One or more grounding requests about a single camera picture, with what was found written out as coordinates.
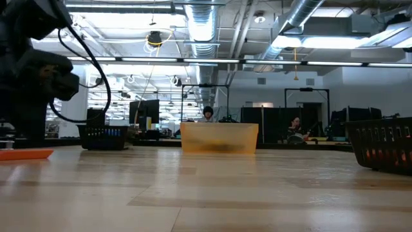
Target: black basket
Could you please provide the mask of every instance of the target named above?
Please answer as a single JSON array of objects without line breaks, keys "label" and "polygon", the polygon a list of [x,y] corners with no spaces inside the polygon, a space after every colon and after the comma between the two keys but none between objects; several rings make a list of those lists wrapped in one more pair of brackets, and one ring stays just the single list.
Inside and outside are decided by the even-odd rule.
[{"label": "black basket", "polygon": [[345,125],[361,166],[412,174],[412,117]]},{"label": "black basket", "polygon": [[123,150],[127,148],[128,126],[77,126],[84,149]]}]

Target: black frame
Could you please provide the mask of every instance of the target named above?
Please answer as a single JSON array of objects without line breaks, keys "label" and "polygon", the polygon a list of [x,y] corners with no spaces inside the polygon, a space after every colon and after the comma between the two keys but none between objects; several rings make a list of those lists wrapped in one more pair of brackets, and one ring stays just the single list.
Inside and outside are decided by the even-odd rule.
[{"label": "black frame", "polygon": [[329,89],[314,89],[314,88],[285,88],[285,109],[288,107],[288,90],[299,90],[300,92],[313,92],[313,91],[325,91],[328,101],[328,125],[330,125],[330,98],[329,98]]},{"label": "black frame", "polygon": [[180,110],[181,110],[180,111],[180,123],[182,123],[182,121],[183,121],[183,101],[184,101],[183,96],[185,95],[184,89],[185,89],[186,86],[193,86],[193,87],[197,86],[199,88],[226,87],[226,89],[227,89],[226,117],[229,117],[229,87],[230,86],[228,84],[183,84],[182,85],[182,105],[181,105],[181,108],[180,108]]}]

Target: silver duct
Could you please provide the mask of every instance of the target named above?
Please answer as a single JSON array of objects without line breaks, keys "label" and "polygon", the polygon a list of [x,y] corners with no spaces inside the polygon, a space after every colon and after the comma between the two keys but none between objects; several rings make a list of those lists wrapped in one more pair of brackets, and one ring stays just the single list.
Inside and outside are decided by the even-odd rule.
[{"label": "silver duct", "polygon": [[[307,22],[312,14],[322,5],[324,0],[295,0],[286,15],[285,20],[276,19],[273,33],[277,36],[281,32],[291,28],[299,28]],[[283,47],[277,46],[272,41],[272,44],[260,55],[260,59],[274,60],[282,52]],[[274,68],[270,65],[256,65],[253,70],[255,72],[273,72]]]},{"label": "silver duct", "polygon": [[[216,35],[216,19],[218,9],[208,5],[186,5],[187,29],[192,41],[213,41]],[[215,58],[216,47],[214,45],[193,44],[192,53],[195,58]],[[213,66],[197,66],[196,78],[198,84],[212,82]],[[200,89],[200,97],[203,102],[209,102],[211,97],[207,95],[210,90]]]},{"label": "silver duct", "polygon": [[66,8],[71,13],[118,13],[118,14],[171,14],[185,15],[183,6],[175,6],[174,4],[151,4],[151,5],[115,5],[102,3],[80,3],[67,1]]}]

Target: seated person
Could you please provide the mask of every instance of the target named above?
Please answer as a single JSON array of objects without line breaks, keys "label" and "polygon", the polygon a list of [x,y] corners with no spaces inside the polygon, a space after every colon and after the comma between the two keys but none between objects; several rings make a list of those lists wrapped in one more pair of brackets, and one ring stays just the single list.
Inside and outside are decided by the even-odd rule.
[{"label": "seated person", "polygon": [[203,116],[198,122],[213,122],[213,109],[210,106],[204,107]]},{"label": "seated person", "polygon": [[288,129],[288,143],[289,144],[303,144],[309,137],[310,132],[304,133],[301,128],[301,120],[299,117],[294,117],[291,121],[291,126]]}]

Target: plastic bin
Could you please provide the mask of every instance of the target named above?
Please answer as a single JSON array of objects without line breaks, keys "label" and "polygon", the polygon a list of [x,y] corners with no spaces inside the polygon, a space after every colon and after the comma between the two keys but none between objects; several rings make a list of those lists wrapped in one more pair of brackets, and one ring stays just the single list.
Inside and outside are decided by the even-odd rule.
[{"label": "plastic bin", "polygon": [[194,123],[180,124],[182,149],[186,153],[256,152],[258,124]]},{"label": "plastic bin", "polygon": [[361,166],[412,174],[412,118],[347,122],[345,125]]},{"label": "plastic bin", "polygon": [[82,148],[87,150],[123,150],[126,143],[128,126],[91,127],[77,125]]}]

